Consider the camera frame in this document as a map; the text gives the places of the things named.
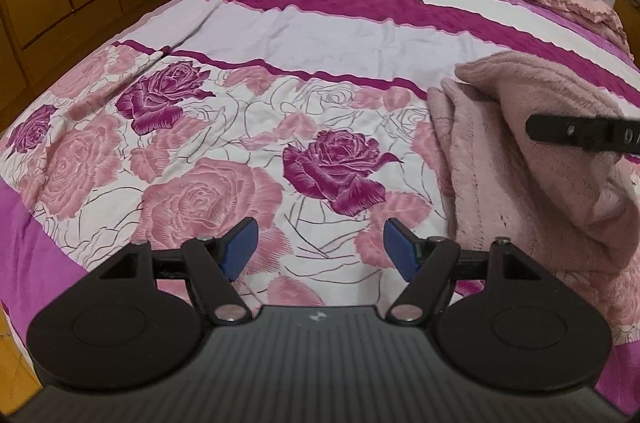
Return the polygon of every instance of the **bed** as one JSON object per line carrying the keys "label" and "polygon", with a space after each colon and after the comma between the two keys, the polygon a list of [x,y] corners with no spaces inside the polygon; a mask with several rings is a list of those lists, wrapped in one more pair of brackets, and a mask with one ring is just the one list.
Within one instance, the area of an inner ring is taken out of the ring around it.
{"label": "bed", "polygon": [[[16,343],[28,369],[29,322],[117,249],[136,239],[179,247],[246,215],[260,240],[236,287],[251,309],[384,312],[404,288],[382,249],[384,220],[398,217],[421,236],[451,233],[456,191],[426,99],[456,64],[536,55],[640,117],[640,74],[619,21],[603,3],[579,1],[174,0],[145,16],[0,141],[10,220],[3,341]],[[628,164],[637,186],[640,166]],[[616,283],[625,309],[610,313],[616,346],[598,384],[629,413],[640,406],[636,261]],[[580,288],[590,275],[561,278],[588,297]],[[188,301],[184,284],[158,288]],[[461,284],[457,298],[480,289]]]}

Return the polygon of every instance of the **silver screw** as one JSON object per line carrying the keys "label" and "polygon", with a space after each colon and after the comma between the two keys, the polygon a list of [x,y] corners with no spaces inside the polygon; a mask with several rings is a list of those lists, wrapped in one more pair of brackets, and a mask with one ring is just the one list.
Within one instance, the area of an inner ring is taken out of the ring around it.
{"label": "silver screw", "polygon": [[223,304],[216,308],[214,314],[220,320],[224,320],[226,322],[238,322],[246,316],[246,309],[238,304]]}
{"label": "silver screw", "polygon": [[391,310],[391,315],[402,322],[414,322],[422,318],[422,310],[413,304],[400,304]]}

